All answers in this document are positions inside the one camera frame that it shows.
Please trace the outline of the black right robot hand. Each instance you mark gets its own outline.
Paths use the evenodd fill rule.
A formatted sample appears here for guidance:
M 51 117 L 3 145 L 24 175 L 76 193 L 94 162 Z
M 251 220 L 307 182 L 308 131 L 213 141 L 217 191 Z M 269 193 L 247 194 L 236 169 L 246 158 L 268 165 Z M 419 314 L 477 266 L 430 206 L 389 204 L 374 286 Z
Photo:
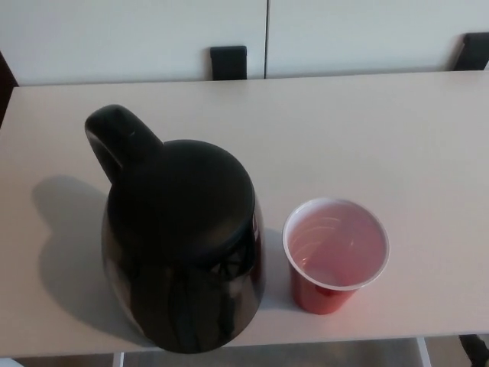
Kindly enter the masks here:
M 488 366 L 489 350 L 486 343 L 476 334 L 460 335 L 458 337 L 471 367 Z

